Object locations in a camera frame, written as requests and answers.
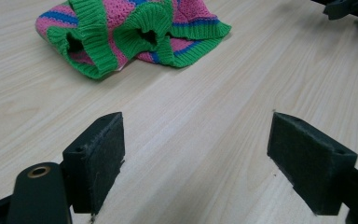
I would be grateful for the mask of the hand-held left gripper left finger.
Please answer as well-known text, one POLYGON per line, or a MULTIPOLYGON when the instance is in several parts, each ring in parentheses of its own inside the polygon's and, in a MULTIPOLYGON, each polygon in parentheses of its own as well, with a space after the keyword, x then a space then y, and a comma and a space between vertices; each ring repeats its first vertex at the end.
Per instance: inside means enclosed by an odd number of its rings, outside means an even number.
POLYGON ((98 214, 124 163, 122 113, 96 119, 62 155, 74 211, 98 214))

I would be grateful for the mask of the pink green striped knitted sweater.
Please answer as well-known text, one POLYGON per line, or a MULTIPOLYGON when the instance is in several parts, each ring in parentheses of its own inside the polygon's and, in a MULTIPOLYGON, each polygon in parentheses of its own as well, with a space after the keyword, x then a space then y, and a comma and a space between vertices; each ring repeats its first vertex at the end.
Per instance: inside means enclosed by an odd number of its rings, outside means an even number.
POLYGON ((41 14, 35 29, 78 72, 99 79, 132 59, 190 66, 231 27, 202 0, 66 0, 41 14))

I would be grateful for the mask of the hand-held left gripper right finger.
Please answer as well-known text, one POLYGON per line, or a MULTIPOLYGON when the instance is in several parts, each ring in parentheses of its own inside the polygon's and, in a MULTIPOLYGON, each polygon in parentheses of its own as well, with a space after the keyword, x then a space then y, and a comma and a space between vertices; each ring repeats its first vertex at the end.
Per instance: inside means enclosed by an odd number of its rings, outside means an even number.
POLYGON ((355 152, 306 121, 276 112, 268 156, 314 214, 334 216, 339 212, 339 182, 354 168, 355 152))

